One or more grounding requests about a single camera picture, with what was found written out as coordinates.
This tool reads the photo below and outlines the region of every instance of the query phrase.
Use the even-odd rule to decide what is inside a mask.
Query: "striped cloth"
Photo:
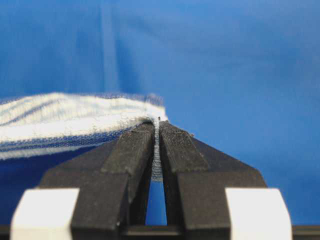
[[[99,146],[142,123],[155,126],[152,179],[162,180],[155,95],[50,93],[0,101],[0,160]]]

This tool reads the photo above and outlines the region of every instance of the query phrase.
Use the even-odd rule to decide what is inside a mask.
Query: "blue and white fabric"
[[[154,180],[161,180],[159,119],[155,95],[50,93],[0,102],[0,160],[99,146],[142,123],[155,126]]]

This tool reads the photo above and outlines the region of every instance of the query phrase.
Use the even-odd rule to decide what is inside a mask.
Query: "white pad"
[[[231,240],[291,240],[292,227],[278,189],[226,188]]]
[[[78,188],[28,189],[11,221],[11,240],[71,240]]]

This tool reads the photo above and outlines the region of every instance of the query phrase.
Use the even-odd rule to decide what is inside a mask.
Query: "blue fabric background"
[[[280,188],[294,224],[320,224],[319,13],[317,0],[1,1],[0,98],[153,92],[171,123]]]

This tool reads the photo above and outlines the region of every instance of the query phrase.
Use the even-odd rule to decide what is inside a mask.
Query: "cloth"
[[[167,120],[155,96],[51,93],[0,103],[0,159],[98,146],[144,122]]]

